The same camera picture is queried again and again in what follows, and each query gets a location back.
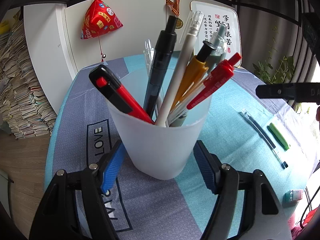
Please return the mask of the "white capped gel pen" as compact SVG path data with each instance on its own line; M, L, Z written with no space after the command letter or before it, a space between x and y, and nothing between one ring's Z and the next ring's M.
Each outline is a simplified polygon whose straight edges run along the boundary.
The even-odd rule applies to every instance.
M180 55L178 57L178 61L176 63L175 70L171 77L169 87L167 88L167 92L165 94L165 97L163 99L161 108L159 110L159 113L156 119L155 124L157 126L161 126L161 127L166 126L167 117L169 115L169 112L174 102L178 88L184 76L184 72L189 62L191 53L197 41L197 37L199 35L203 18L204 18L204 13L201 11L196 11L196 12L191 11L189 13L189 18L187 20L187 24L184 28L184 31L180 40L180 42L183 41Z

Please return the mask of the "stack of books on floor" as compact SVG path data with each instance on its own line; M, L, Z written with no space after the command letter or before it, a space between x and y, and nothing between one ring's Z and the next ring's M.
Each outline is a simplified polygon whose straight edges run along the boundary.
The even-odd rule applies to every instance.
M17 139L51 134L56 113L36 76L22 21L1 36L1 115Z

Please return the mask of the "blue grey patterned tablecloth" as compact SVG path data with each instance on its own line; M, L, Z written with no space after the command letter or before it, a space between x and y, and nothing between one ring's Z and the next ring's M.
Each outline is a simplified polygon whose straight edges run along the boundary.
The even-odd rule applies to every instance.
M182 127L152 126L109 104L80 70L60 108L45 182L58 170L81 171L124 146L123 164L103 195L120 239L199 239L217 196L193 155L196 140L236 170L262 170L280 201L302 189L319 162L311 127L283 100L260 100L260 80L244 69L193 108Z

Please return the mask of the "red black utility knife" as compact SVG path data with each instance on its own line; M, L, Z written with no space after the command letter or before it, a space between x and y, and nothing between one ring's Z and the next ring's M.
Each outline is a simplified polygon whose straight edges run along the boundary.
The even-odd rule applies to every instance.
M146 111L144 111L121 81L104 64L95 67L89 73L89 79L94 87L99 90L117 110L144 122L154 124Z

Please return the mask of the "orange barrel pen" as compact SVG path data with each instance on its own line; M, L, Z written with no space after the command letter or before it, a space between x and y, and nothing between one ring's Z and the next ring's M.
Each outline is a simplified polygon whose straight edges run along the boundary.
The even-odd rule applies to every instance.
M197 83L200 80L200 78L203 77L203 74L208 70L208 67L204 66L206 59L215 49L216 47L212 43L208 41L203 41L202 48L200 49L198 54L191 59L191 61L186 67L184 76L172 103L171 110L173 110L173 108L179 102L183 94L189 89L189 87L193 83Z

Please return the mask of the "translucent white plastic cup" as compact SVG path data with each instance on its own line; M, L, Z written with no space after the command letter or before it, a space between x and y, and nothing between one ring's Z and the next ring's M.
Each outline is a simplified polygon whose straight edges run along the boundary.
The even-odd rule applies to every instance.
M180 127L161 127L124 114L107 103L117 132L134 166L160 180L184 169L209 112L207 98L188 112Z

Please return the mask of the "green highlighter pen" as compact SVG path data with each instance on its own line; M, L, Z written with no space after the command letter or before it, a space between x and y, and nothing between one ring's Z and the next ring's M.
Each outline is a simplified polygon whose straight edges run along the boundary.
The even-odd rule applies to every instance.
M284 136L280 133L279 129L276 128L274 123L270 123L268 125L268 130L273 134L273 136L277 139L277 141L281 144L282 148L287 151L290 149L290 146Z

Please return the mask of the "gold medal with striped ribbon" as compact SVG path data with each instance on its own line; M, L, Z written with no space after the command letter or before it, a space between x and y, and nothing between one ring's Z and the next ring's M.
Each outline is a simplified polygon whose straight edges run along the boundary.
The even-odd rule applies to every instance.
M170 8L171 12L177 17L175 29L181 29L183 27L183 21L180 16L180 0L166 0L166 5Z

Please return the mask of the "red pyramid hanging ornament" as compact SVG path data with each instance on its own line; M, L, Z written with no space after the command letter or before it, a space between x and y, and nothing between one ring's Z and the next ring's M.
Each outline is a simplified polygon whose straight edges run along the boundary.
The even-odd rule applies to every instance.
M118 30L121 27L123 27L123 24L115 12L102 0L94 0L85 13L80 38L87 40L97 37L101 62L104 62L106 54L103 53L100 36Z

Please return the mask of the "black gel pen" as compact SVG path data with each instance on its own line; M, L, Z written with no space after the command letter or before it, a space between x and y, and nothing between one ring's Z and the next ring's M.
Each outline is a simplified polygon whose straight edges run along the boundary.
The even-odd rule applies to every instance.
M177 38L175 33L177 20L177 17L169 16L166 28L160 32L155 46L143 106L149 117L153 116L163 80L174 51Z

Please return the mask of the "red white ballpoint pen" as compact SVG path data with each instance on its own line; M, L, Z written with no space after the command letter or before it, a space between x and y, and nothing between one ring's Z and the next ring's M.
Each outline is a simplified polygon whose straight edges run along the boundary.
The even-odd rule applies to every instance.
M234 75L234 66L241 58L239 53L235 53L230 59L221 61L203 80L188 90L177 106L170 111L167 118L168 124L172 124L185 112L197 106L222 87Z

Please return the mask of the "blue capped gel pen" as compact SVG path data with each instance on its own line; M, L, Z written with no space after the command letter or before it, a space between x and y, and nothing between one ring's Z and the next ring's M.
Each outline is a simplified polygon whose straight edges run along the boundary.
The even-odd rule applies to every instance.
M277 147L265 130L257 123L257 121L249 114L249 112L243 109L240 114L244 117L244 119L258 132L258 134L263 138L263 140L267 143L268 147L273 152L274 156L276 157L277 161L281 164L283 169L288 168L288 164L286 161L281 159L278 154Z

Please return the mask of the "framed calligraphy board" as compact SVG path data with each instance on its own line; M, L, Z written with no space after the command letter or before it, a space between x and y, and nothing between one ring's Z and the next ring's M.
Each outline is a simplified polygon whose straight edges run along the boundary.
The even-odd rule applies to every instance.
M191 10L204 13L202 25L194 46L196 55L203 45L203 41L217 42L225 59L230 59L235 53L242 54L239 20L236 11L220 4L210 4L192 1Z

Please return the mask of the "small teal pink eraser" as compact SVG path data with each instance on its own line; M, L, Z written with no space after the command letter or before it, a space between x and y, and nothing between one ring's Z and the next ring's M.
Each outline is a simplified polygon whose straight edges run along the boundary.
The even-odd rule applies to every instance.
M303 199L303 189L289 190L283 196L284 206L294 206Z

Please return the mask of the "clear transparent pen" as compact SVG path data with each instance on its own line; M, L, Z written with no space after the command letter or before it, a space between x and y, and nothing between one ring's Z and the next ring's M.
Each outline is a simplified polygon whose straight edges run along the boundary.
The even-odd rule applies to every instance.
M150 40L145 41L145 49L144 49L143 53L144 53L144 58L145 58L147 75L149 76L150 71L151 71L151 64L153 61L153 55L154 55L154 48L152 47ZM156 101L155 117L158 116L158 112L160 110L161 105L162 105L162 98L161 98L161 92L160 92L159 96L157 98L157 101Z

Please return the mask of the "grey curtain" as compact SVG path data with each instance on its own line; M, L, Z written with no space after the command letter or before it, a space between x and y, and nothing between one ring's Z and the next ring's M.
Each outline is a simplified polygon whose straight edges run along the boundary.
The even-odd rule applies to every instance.
M276 48L293 55L290 82L310 82L319 62L319 0L232 0L239 17L242 67L254 73L253 63L267 58L272 27L278 27Z

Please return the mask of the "grey green gel pen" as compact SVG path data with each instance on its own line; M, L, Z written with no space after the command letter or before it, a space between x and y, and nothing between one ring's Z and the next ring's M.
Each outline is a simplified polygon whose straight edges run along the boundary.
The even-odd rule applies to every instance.
M226 30L228 29L227 25L228 24L226 22L222 22L221 25L218 27L217 32L213 33L210 39L210 43L215 46L215 50L211 52L204 64L204 66L207 68L207 72L201 75L199 81L191 85L191 87L182 96L182 100L186 98L195 89L196 85L198 85L204 77L206 77L222 60L225 59L226 45L224 36L226 34Z

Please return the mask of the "green potted plant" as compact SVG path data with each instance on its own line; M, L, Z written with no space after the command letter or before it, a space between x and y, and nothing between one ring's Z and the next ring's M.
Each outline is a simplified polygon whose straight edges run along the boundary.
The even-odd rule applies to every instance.
M295 73L293 55L285 54L275 58L278 52L276 48L276 36L279 34L278 27L274 24L272 27L272 40L267 44L267 58L253 63L254 75L267 85L281 84L290 82Z

